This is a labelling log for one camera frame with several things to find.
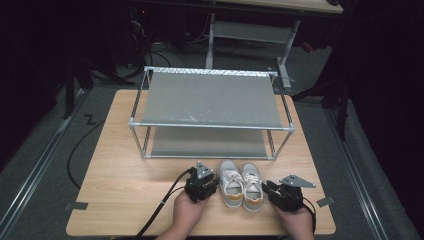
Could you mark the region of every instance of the gray carpet floor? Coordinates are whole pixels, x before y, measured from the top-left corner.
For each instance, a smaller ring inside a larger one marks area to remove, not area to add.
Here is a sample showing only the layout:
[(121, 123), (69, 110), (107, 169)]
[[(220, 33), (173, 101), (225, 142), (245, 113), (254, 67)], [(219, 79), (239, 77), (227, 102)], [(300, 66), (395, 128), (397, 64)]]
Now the gray carpet floor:
[[(197, 49), (194, 49), (192, 45), (191, 48), (187, 47), (183, 51), (169, 46), (160, 53), (166, 57), (172, 67), (204, 68), (205, 49), (201, 44), (195, 47)], [(162, 44), (155, 45), (153, 50), (155, 48), (164, 49)], [(231, 46), (221, 46), (217, 48), (214, 68), (276, 71), (275, 60), (269, 56), (274, 52), (272, 46), (259, 50), (248, 47), (238, 47), (233, 50)], [(286, 94), (293, 95), (312, 87), (330, 53), (330, 48), (319, 49), (312, 53), (306, 53), (300, 48), (292, 49), (287, 60), (292, 90)], [(153, 60), (154, 66), (168, 66), (168, 62), (159, 55), (153, 54), (152, 59), (147, 57), (146, 60), (148, 64)], [(120, 74), (129, 71), (132, 70), (122, 68)], [(4, 239), (110, 239), (109, 237), (75, 238), (68, 236), (65, 231), (71, 213), (65, 209), (65, 206), (74, 202), (78, 195), (78, 189), (72, 184), (67, 174), (68, 160), (70, 159), (70, 169), (75, 181), (81, 184), (101, 133), (101, 122), (106, 119), (115, 92), (125, 88), (110, 81), (96, 80), (95, 83), (94, 89), (84, 94), (86, 99), (69, 123), (51, 162), (43, 172), (41, 180), (37, 182), (36, 190)], [(39, 121), (13, 160), (1, 173), (0, 216), (6, 216), (15, 196), (24, 185), (49, 140), (63, 122), (64, 96), (64, 91), (58, 94), (56, 107)], [(317, 239), (375, 239), (363, 206), (358, 199), (354, 183), (349, 177), (344, 161), (345, 153), (340, 147), (338, 135), (334, 132), (334, 125), (329, 119), (329, 115), (337, 109), (322, 109), (319, 100), (320, 97), (307, 97), (295, 102), (325, 193), (335, 200), (330, 205), (330, 209), (337, 230), (329, 236), (317, 236)], [(348, 146), (387, 237), (389, 239), (420, 239), (381, 170), (352, 104), (349, 104), (348, 113), (347, 140), (343, 144)], [(84, 138), (96, 126), (98, 127)]]

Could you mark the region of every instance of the shoelace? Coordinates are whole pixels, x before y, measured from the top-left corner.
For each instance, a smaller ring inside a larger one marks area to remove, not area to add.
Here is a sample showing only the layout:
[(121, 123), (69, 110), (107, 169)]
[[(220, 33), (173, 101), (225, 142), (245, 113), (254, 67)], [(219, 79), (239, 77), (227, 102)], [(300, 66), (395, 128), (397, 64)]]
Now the shoelace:
[(260, 182), (261, 182), (259, 180), (259, 177), (256, 176), (255, 174), (247, 174), (247, 175), (245, 175), (244, 176), (244, 180), (246, 182), (248, 182), (248, 183), (251, 183), (251, 184), (260, 184)]
[(241, 182), (241, 175), (237, 170), (225, 170), (224, 172), (228, 176), (228, 181)]

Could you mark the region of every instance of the sneaker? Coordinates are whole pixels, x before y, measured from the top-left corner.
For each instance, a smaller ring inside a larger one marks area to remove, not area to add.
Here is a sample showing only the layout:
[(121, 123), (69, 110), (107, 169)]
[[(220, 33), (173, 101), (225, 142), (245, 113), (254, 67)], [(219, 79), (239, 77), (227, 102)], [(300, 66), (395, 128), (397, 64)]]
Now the sneaker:
[(240, 168), (243, 178), (243, 207), (249, 212), (261, 209), (264, 194), (262, 191), (262, 179), (255, 165), (246, 163)]
[(243, 182), (236, 164), (225, 160), (218, 166), (217, 175), (220, 177), (222, 197), (229, 208), (240, 207), (243, 202)]

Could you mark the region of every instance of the human hand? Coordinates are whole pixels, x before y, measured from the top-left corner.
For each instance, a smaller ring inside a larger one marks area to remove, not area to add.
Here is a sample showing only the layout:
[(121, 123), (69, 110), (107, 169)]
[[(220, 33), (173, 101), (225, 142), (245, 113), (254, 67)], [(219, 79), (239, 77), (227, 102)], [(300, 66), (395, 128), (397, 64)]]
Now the human hand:
[(185, 239), (194, 226), (200, 221), (209, 198), (210, 197), (194, 203), (184, 190), (181, 191), (174, 200), (172, 225), (164, 233), (158, 236), (157, 239)]
[(271, 205), (280, 217), (283, 227), (294, 240), (315, 239), (312, 231), (312, 216), (305, 207), (295, 212), (285, 212), (274, 204), (271, 203)]
[(205, 200), (194, 203), (190, 196), (183, 190), (174, 200), (174, 216), (172, 225), (178, 225), (191, 231), (200, 221), (200, 218), (209, 201)]

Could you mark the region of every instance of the tape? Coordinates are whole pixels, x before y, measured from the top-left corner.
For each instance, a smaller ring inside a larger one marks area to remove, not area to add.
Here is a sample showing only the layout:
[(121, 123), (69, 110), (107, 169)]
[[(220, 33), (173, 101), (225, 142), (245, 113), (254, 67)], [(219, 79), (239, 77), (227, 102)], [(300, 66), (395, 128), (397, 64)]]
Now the tape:
[(82, 203), (82, 202), (74, 202), (74, 203), (67, 203), (64, 207), (64, 210), (72, 210), (72, 209), (78, 209), (78, 210), (86, 210), (88, 207), (88, 203)]
[(324, 207), (334, 203), (334, 199), (332, 197), (323, 198), (317, 201), (319, 207)]

